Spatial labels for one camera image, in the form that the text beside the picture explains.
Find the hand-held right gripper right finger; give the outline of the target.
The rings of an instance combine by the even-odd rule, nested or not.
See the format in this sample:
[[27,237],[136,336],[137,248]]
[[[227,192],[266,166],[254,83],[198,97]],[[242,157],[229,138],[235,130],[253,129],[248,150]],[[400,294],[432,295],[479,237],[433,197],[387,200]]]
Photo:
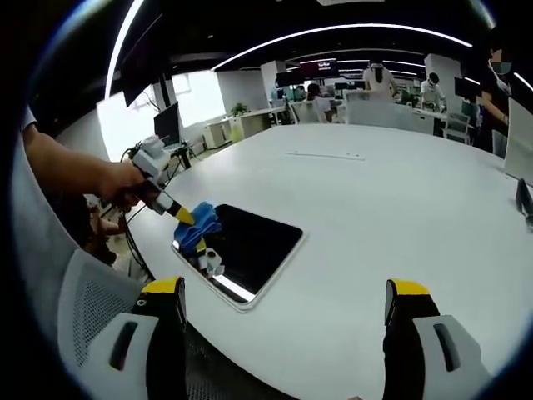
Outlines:
[[386,282],[384,399],[474,399],[492,376],[481,347],[415,281]]

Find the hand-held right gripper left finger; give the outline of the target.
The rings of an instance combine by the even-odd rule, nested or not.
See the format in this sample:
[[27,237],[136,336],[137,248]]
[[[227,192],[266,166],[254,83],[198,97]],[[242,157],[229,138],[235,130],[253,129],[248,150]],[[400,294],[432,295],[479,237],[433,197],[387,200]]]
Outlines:
[[92,399],[186,399],[185,280],[148,283],[94,338],[81,370]]

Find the person's left hand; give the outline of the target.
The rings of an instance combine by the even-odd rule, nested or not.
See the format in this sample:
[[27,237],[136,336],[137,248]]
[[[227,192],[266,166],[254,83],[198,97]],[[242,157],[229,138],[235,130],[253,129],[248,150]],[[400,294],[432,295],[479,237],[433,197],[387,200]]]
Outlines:
[[98,181],[98,195],[129,212],[139,202],[133,188],[144,182],[141,171],[130,161],[105,162]]

